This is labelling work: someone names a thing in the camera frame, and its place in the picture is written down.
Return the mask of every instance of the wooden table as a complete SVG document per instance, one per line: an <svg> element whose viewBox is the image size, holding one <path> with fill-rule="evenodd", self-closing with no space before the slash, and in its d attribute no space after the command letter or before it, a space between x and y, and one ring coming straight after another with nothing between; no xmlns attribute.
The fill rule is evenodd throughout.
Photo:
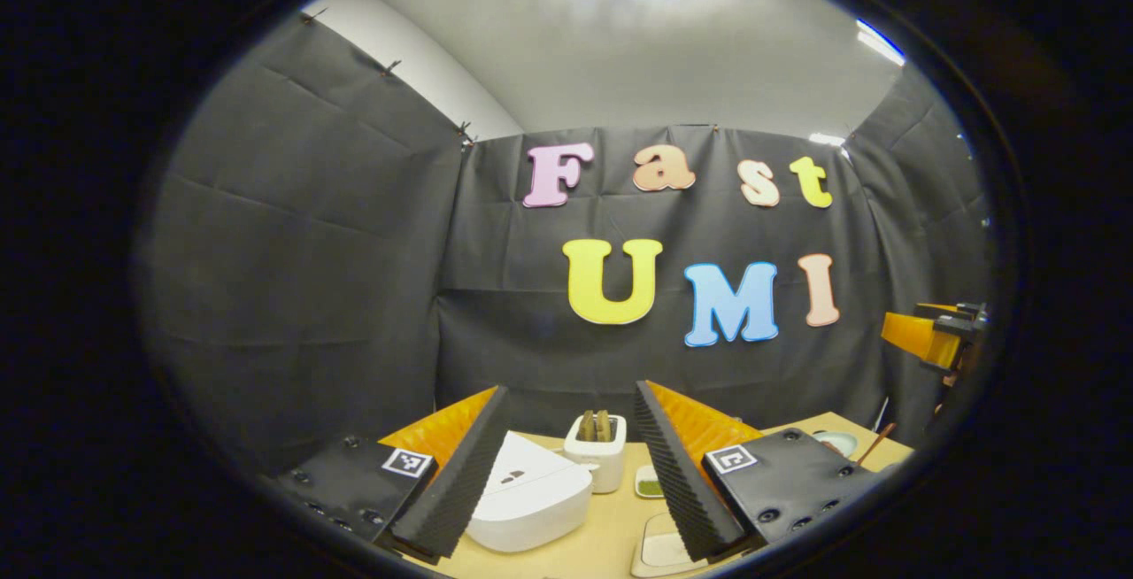
<svg viewBox="0 0 1133 579"><path fill-rule="evenodd" d="M858 438L858 449L851 457L855 461L877 437L869 429L832 412L760 431L769 434L787 427L795 427L808 434L816 431L849 433ZM559 449L563 444L562 437L526 433L519 435L547 449ZM880 470L902 461L910 453L912 450L908 446L885 440L862 462L862 467ZM634 546L641 539L645 522L654 516L668 512L663 499L644 500L633 493L637 469L649 463L649 451L645 443L627 443L625 465L619 489L604 495L591 495L586 522L562 538L521 553L497 553L477 544L466 534L461 536L451 559L442 559L436 567L421 565L457 579L633 579L630 563ZM732 560L724 560L709 568L730 561ZM700 568L667 577L680 579L705 570L707 569Z"/></svg>

